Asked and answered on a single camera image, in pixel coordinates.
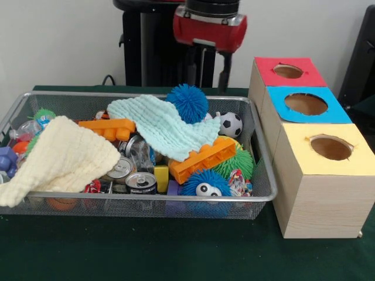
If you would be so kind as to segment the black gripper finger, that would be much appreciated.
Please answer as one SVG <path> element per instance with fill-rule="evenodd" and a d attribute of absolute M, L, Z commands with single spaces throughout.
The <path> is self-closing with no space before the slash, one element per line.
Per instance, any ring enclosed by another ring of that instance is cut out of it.
<path fill-rule="evenodd" d="M 188 84 L 196 84 L 196 46 L 190 46 L 188 50 Z"/>
<path fill-rule="evenodd" d="M 219 76 L 219 91 L 226 91 L 231 72 L 231 54 L 222 54 L 222 56 L 224 58 L 224 68 Z"/>

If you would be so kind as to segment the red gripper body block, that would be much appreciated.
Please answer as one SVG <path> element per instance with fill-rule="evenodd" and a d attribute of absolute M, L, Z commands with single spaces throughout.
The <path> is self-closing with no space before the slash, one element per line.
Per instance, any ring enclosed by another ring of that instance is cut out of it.
<path fill-rule="evenodd" d="M 178 6 L 173 16 L 173 34 L 177 42 L 189 46 L 202 44 L 217 52 L 234 53 L 241 46 L 247 31 L 247 17 L 238 14 L 229 18 L 212 18 Z"/>

